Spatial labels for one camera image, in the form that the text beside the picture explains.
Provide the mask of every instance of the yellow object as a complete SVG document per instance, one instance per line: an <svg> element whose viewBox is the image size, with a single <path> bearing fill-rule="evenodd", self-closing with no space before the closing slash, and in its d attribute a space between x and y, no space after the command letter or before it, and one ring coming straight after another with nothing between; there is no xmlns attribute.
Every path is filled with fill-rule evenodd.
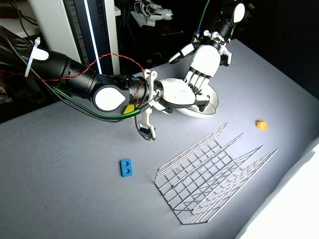
<svg viewBox="0 0 319 239"><path fill-rule="evenodd" d="M256 121L256 127L262 131L265 131L268 129L267 123L263 120Z"/></svg>
<svg viewBox="0 0 319 239"><path fill-rule="evenodd" d="M134 110L134 105L128 105L123 113L127 114L127 113L132 112L133 110Z"/></svg>

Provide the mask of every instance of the metal frame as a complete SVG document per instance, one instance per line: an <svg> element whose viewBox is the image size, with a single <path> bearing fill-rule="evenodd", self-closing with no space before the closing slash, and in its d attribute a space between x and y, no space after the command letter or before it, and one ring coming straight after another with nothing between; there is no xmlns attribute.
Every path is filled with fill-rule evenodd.
<svg viewBox="0 0 319 239"><path fill-rule="evenodd" d="M263 146L233 159L216 139L227 123L158 169L155 185L182 224L209 222L278 151L251 163Z"/></svg>

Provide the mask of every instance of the orange object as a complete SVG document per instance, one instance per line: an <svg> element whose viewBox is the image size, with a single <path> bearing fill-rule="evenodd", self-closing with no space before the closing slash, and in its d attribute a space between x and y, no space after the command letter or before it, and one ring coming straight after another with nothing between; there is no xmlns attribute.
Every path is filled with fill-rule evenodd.
<svg viewBox="0 0 319 239"><path fill-rule="evenodd" d="M265 131L268 129L267 123L263 120L256 121L256 127L262 131Z"/></svg>

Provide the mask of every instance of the green cable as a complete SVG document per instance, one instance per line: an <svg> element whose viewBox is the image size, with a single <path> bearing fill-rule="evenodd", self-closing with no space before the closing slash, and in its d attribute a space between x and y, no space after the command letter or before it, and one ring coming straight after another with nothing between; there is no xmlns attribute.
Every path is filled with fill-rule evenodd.
<svg viewBox="0 0 319 239"><path fill-rule="evenodd" d="M78 103L77 101L73 100L71 97L69 97L67 94L65 94L63 91L61 91L60 89L58 88L55 88L54 87L54 90L58 91L59 93L61 93L64 97L66 97L68 100L72 101L72 102L75 102L79 105L81 105L82 107L86 108L84 105ZM106 118L123 118L123 117L126 117L126 116L131 116L131 115L134 115L135 113L139 113L140 112L140 109L136 109L136 110L133 110L132 112L129 112L129 113L126 113L126 114L123 114L123 115L119 115L119 116L106 116L106 115L103 115L103 114L100 114L100 113L96 113L96 112L93 112L91 110L89 110L88 108L86 108L88 111L90 111L91 113L93 114L96 114L96 115L99 115L101 117L106 117Z"/></svg>
<svg viewBox="0 0 319 239"><path fill-rule="evenodd" d="M201 23L202 23L202 21L203 21L203 19L204 19L205 12L206 12L206 9L207 9L207 7L208 7L209 2L210 2L210 0L208 0L207 3L206 3L206 5L205 5L203 14L202 14L202 16L201 16L201 19L200 19L200 22L199 22L199 25L198 25L198 29L200 29L200 26L201 26Z"/></svg>
<svg viewBox="0 0 319 239"><path fill-rule="evenodd" d="M8 63L5 63L5 62L2 62L2 61L0 61L0 65L13 66L13 65L10 65L10 64L8 64Z"/></svg>

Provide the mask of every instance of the wire grid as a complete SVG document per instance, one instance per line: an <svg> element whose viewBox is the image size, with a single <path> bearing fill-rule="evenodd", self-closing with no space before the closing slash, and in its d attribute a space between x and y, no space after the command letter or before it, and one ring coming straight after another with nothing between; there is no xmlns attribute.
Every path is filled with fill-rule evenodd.
<svg viewBox="0 0 319 239"><path fill-rule="evenodd" d="M234 173L242 170L240 165L262 148L261 146L232 159L225 149L242 134L222 147L216 138L226 125L227 123L158 169L155 185L182 224L198 224L210 220L231 197L220 194L225 182L234 178Z"/></svg>

